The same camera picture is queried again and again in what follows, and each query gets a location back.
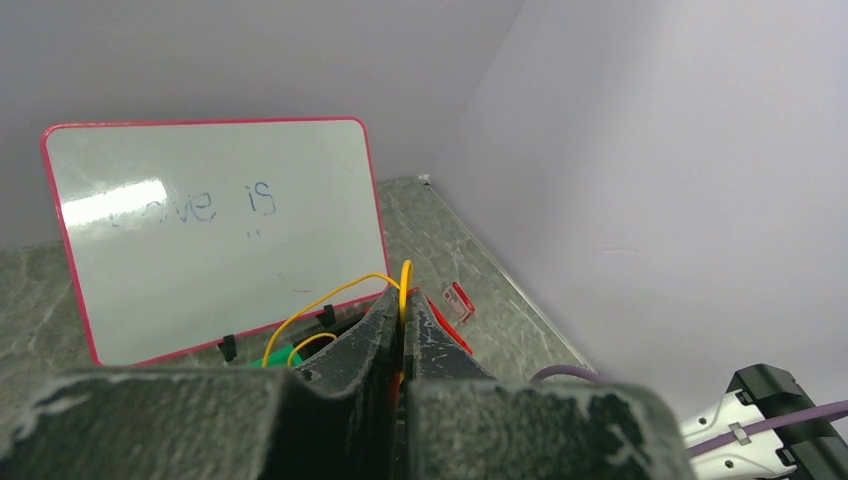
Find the black clip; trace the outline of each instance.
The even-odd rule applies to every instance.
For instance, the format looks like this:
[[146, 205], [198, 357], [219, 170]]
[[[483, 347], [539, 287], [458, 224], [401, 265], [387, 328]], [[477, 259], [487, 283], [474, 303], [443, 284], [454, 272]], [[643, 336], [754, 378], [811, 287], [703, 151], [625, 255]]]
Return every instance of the black clip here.
[[233, 335], [224, 337], [221, 343], [218, 344], [218, 350], [224, 354], [224, 360], [227, 363], [232, 362], [238, 356], [238, 353], [236, 353], [236, 337]]
[[332, 305], [324, 305], [324, 311], [315, 315], [315, 318], [321, 322], [321, 326], [324, 327], [324, 330], [329, 330], [330, 327], [336, 324], [336, 311], [333, 310]]

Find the wall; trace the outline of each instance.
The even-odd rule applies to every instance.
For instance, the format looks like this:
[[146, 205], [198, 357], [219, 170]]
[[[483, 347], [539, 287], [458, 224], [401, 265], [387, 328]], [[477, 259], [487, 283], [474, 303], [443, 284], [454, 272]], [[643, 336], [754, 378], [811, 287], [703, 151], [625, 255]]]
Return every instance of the wall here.
[[757, 362], [846, 398], [848, 3], [651, 5], [528, 0], [434, 185], [680, 415]]
[[357, 115], [380, 178], [427, 172], [522, 3], [4, 0], [0, 249], [59, 238], [59, 122]]

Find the whiteboard frame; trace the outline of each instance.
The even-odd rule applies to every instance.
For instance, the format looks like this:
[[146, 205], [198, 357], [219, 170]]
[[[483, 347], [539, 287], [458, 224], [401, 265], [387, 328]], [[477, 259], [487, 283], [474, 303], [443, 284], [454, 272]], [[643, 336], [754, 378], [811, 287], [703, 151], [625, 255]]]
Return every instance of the whiteboard frame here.
[[[41, 157], [44, 161], [44, 169], [47, 172], [47, 183], [50, 186], [50, 194], [53, 197], [53, 206], [56, 209], [56, 216], [59, 220], [59, 231], [62, 235], [62, 243], [65, 246], [65, 256], [68, 259], [68, 268], [71, 272], [71, 282], [73, 283], [74, 293], [77, 297], [77, 304], [79, 305], [80, 317], [82, 318], [83, 328], [85, 329], [85, 337], [88, 342], [88, 351], [91, 354], [91, 360], [95, 365], [103, 366], [103, 363], [100, 361], [100, 358], [97, 355], [97, 346], [94, 344], [94, 336], [91, 332], [91, 324], [89, 323], [88, 310], [85, 305], [85, 298], [82, 295], [82, 286], [80, 284], [79, 275], [77, 273], [76, 263], [74, 261], [73, 249], [71, 248], [71, 239], [68, 235], [68, 228], [65, 225], [65, 219], [62, 215], [62, 201], [59, 198], [59, 189], [56, 184], [56, 177], [53, 174], [53, 164], [50, 161], [50, 154], [47, 151], [47, 138], [55, 131], [61, 130], [64, 128], [99, 128], [99, 127], [159, 127], [159, 126], [179, 126], [179, 125], [219, 125], [219, 124], [244, 124], [244, 123], [271, 123], [271, 122], [324, 122], [324, 121], [339, 121], [339, 120], [347, 120], [354, 121], [358, 123], [362, 127], [362, 133], [365, 138], [365, 152], [368, 156], [368, 169], [371, 174], [371, 187], [374, 192], [374, 206], [377, 208], [377, 225], [380, 228], [380, 240], [383, 244], [383, 256], [386, 259], [386, 275], [391, 276], [391, 265], [389, 264], [389, 252], [386, 248], [386, 235], [383, 230], [383, 212], [380, 208], [380, 198], [377, 195], [377, 180], [374, 176], [374, 162], [371, 158], [371, 145], [368, 142], [368, 128], [365, 126], [365, 123], [357, 117], [353, 116], [330, 116], [330, 117], [272, 117], [272, 118], [225, 118], [225, 119], [206, 119], [206, 120], [162, 120], [162, 121], [143, 121], [143, 122], [83, 122], [83, 123], [60, 123], [57, 125], [53, 125], [44, 130], [44, 133], [41, 134]], [[378, 297], [382, 292], [377, 292], [372, 295], [368, 295], [362, 298], [354, 299], [349, 302], [344, 302], [336, 305], [336, 308], [343, 308], [349, 305], [353, 305], [356, 303], [364, 302], [367, 300], [371, 300], [373, 298]], [[305, 313], [298, 317], [298, 320], [304, 320], [307, 318], [312, 318], [315, 315], [323, 312], [323, 308], [319, 308], [317, 310], [313, 310], [311, 312]], [[259, 333], [274, 327], [279, 326], [287, 319], [283, 318], [279, 321], [270, 323], [268, 325], [263, 325], [261, 327], [253, 328], [244, 332], [235, 333], [235, 337], [244, 337], [247, 335], [252, 335], [255, 333]], [[168, 360], [170, 358], [179, 357], [182, 355], [189, 354], [191, 352], [195, 352], [197, 350], [201, 350], [204, 348], [209, 348], [215, 345], [218, 345], [220, 340], [213, 340], [211, 342], [201, 343], [199, 345], [195, 345], [193, 347], [184, 348], [182, 350], [178, 350], [176, 352], [167, 353], [165, 355], [160, 355], [158, 357], [154, 357], [148, 360], [143, 360], [141, 362], [134, 363], [133, 365], [141, 366], [141, 365], [149, 365], [157, 362], [161, 362], [164, 360]]]

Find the yellow cable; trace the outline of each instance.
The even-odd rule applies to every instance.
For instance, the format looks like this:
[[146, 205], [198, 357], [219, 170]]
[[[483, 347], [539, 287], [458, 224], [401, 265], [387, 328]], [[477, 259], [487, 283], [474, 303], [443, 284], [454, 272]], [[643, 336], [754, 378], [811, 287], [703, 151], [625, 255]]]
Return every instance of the yellow cable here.
[[286, 365], [291, 366], [291, 362], [292, 362], [292, 360], [294, 360], [294, 355], [297, 352], [299, 352], [301, 348], [305, 347], [309, 342], [311, 342], [312, 340], [316, 340], [316, 339], [324, 338], [324, 337], [332, 338], [333, 340], [339, 338], [339, 337], [335, 336], [334, 334], [327, 333], [327, 332], [321, 332], [321, 333], [316, 333], [315, 335], [312, 335], [311, 337], [309, 337], [306, 340], [298, 343], [297, 346], [294, 347], [294, 350], [292, 350], [292, 352], [289, 354], [289, 359], [288, 359], [288, 361], [286, 361]]
[[362, 277], [359, 277], [358, 279], [356, 279], [356, 280], [354, 280], [354, 281], [352, 281], [352, 282], [350, 282], [350, 283], [346, 283], [346, 284], [342, 285], [341, 287], [336, 288], [335, 290], [333, 290], [333, 291], [331, 291], [330, 293], [328, 293], [328, 294], [324, 295], [323, 297], [319, 298], [318, 300], [315, 300], [314, 302], [310, 303], [309, 305], [307, 305], [306, 307], [304, 307], [304, 308], [303, 308], [302, 310], [300, 310], [299, 312], [297, 312], [297, 313], [295, 313], [294, 315], [292, 315], [291, 317], [289, 317], [289, 319], [288, 319], [288, 320], [286, 320], [285, 322], [283, 322], [283, 323], [282, 323], [279, 327], [277, 327], [277, 329], [276, 329], [276, 330], [274, 330], [274, 334], [273, 334], [273, 335], [271, 335], [271, 339], [270, 339], [270, 340], [268, 340], [268, 346], [266, 346], [266, 347], [265, 347], [265, 354], [264, 354], [264, 355], [262, 355], [262, 368], [265, 368], [265, 367], [267, 367], [267, 366], [268, 366], [268, 359], [271, 357], [271, 349], [273, 349], [273, 348], [274, 348], [274, 342], [276, 342], [276, 341], [277, 341], [277, 338], [280, 336], [280, 333], [282, 333], [282, 331], [283, 331], [286, 327], [288, 327], [288, 326], [289, 326], [289, 324], [290, 324], [291, 322], [293, 322], [293, 321], [294, 321], [297, 317], [299, 317], [299, 316], [303, 315], [304, 313], [308, 312], [309, 310], [312, 310], [312, 309], [313, 309], [313, 308], [315, 308], [318, 304], [320, 304], [320, 303], [324, 302], [325, 300], [327, 300], [328, 298], [332, 297], [333, 295], [335, 295], [335, 294], [337, 294], [337, 293], [341, 292], [342, 290], [344, 290], [344, 289], [346, 289], [346, 288], [350, 288], [350, 287], [352, 287], [352, 286], [356, 285], [356, 284], [357, 284], [357, 283], [359, 283], [359, 282], [362, 282], [362, 281], [364, 281], [364, 280], [368, 280], [369, 278], [382, 278], [383, 280], [385, 280], [385, 281], [389, 282], [389, 284], [390, 284], [390, 285], [392, 285], [393, 287], [395, 287], [395, 288], [397, 288], [398, 290], [400, 290], [400, 285], [398, 285], [398, 283], [397, 283], [397, 282], [395, 282], [394, 280], [392, 280], [392, 279], [391, 279], [391, 277], [389, 277], [389, 276], [387, 276], [387, 275], [384, 275], [384, 274], [382, 274], [382, 273], [376, 273], [376, 272], [374, 272], [374, 273], [369, 273], [368, 275], [364, 275], [364, 276], [362, 276]]
[[403, 268], [400, 271], [400, 302], [398, 305], [398, 315], [400, 315], [401, 326], [406, 325], [406, 296], [409, 295], [409, 284], [412, 283], [412, 260], [403, 262]]

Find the gray tile floor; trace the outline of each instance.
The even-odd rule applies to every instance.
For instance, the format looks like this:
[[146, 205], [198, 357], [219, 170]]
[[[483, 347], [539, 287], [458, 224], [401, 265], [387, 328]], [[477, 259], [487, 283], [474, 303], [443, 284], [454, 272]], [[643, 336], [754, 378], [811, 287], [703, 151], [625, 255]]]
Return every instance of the gray tile floor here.
[[[441, 293], [460, 283], [477, 311], [466, 323], [452, 323], [489, 372], [519, 381], [553, 363], [582, 365], [430, 187], [406, 178], [382, 182], [378, 190], [393, 274], [411, 259], [414, 284], [449, 319]], [[295, 322], [288, 335], [318, 328], [314, 320]], [[0, 252], [0, 331], [0, 436], [6, 436], [18, 409], [48, 376], [91, 364], [61, 244]], [[240, 338], [234, 363], [259, 358], [269, 335]], [[165, 364], [216, 367], [223, 359], [211, 348]]]

